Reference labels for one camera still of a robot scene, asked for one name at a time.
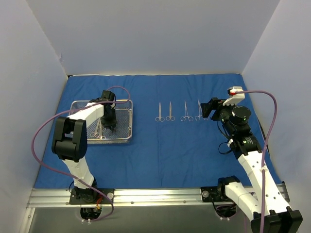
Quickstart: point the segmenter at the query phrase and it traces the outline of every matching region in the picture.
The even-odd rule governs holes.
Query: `surgical instrument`
[[[175,121],[175,117],[172,116],[172,102],[170,102],[170,116],[166,117],[167,121]]]
[[[186,100],[185,100],[185,116],[182,116],[180,118],[180,120],[181,121],[186,121],[186,118],[188,118],[188,121],[193,121],[193,117],[189,116],[189,114],[188,114],[187,104],[186,104]]]
[[[161,117],[161,102],[159,103],[159,117],[156,117],[155,118],[155,121],[157,121],[157,122],[159,122],[159,121],[161,121],[161,122],[163,122],[165,119],[164,119],[164,117]]]
[[[99,137],[100,137],[99,132],[97,132],[97,130],[98,130],[98,128],[99,128],[100,122],[101,122],[101,120],[98,119],[97,125],[96,125],[96,128],[95,128],[95,131],[94,131],[93,133],[91,133],[91,137],[96,137],[96,138],[99,138]]]
[[[195,116],[195,120],[200,120],[200,118],[202,117],[202,108],[201,108],[199,99],[198,99],[198,105],[199,105],[199,115]]]

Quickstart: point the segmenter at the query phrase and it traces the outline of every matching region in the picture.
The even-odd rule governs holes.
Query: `cable clip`
[[[269,169],[268,169],[268,167],[267,167],[267,165],[265,165],[265,166],[263,166],[261,169],[259,169],[259,171],[263,171],[263,170],[265,170],[265,171],[268,171]]]
[[[228,147],[230,147],[231,143],[233,143],[233,140],[232,140],[232,139],[230,139],[230,140],[228,141],[228,143],[227,143]]]

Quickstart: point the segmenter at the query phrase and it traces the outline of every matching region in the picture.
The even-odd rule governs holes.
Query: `blue cloth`
[[[188,188],[215,186],[218,178],[235,175],[242,184],[250,181],[234,155],[221,155],[218,145],[225,138],[215,121],[181,122],[184,100],[190,116],[198,115],[198,99],[208,102],[212,97],[227,99],[227,89],[245,84],[239,74],[157,75],[157,76],[78,76],[70,77],[57,112],[70,108],[75,100],[99,97],[113,85],[127,88],[133,101],[133,138],[128,144],[89,145],[86,160],[101,188]],[[113,89],[118,99],[126,99],[121,89]],[[172,102],[174,122],[156,122],[161,102],[162,116],[169,115]],[[245,95],[242,105],[252,111],[249,125],[263,146],[262,134],[251,104]],[[43,161],[68,171],[51,151],[52,134],[48,139]],[[228,148],[223,145],[222,151]],[[269,155],[266,163],[276,183],[280,183]],[[72,178],[41,167],[35,188],[67,188]]]

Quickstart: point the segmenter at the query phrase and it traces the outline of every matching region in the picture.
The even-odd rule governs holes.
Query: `gray floor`
[[[242,211],[230,221],[220,220],[211,205],[116,207],[112,216],[81,224],[78,208],[36,208],[30,233],[242,233]],[[247,232],[250,223],[247,219]]]

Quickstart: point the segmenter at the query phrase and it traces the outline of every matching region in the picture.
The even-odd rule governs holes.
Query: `metal base plate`
[[[108,196],[113,202],[114,192],[115,192],[114,189],[98,188],[98,190],[100,190],[102,193],[104,193],[106,196]],[[76,191],[73,189],[71,192],[70,199],[69,199],[69,204],[70,205],[96,204],[96,201],[94,201],[93,203],[89,203],[89,202],[86,202],[85,200],[83,200],[82,198],[77,198],[76,197]],[[109,204],[109,201],[106,198],[103,198],[103,200],[99,204]]]

